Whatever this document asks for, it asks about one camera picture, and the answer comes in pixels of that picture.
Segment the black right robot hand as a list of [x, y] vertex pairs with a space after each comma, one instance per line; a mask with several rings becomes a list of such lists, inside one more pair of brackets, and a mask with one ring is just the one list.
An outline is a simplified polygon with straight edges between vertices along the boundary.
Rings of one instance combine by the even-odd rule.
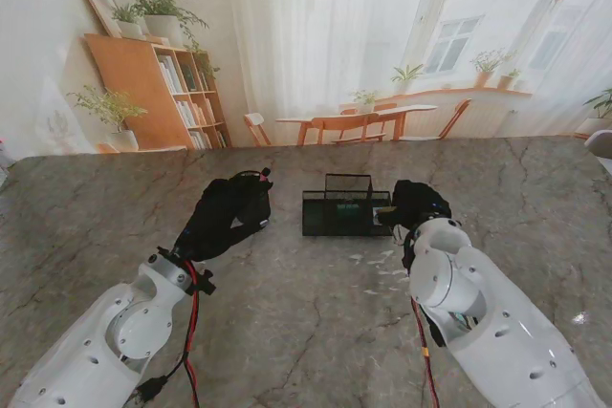
[[376, 211], [381, 225], [404, 227], [409, 235], [422, 223], [452, 217], [449, 203], [431, 186], [411, 180], [396, 181], [390, 207]]

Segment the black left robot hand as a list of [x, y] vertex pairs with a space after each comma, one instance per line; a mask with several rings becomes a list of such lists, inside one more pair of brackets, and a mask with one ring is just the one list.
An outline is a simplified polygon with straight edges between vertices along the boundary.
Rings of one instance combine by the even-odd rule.
[[260, 174], [215, 179], [203, 191], [173, 251], [183, 259], [203, 262], [263, 229], [271, 217], [273, 184]]

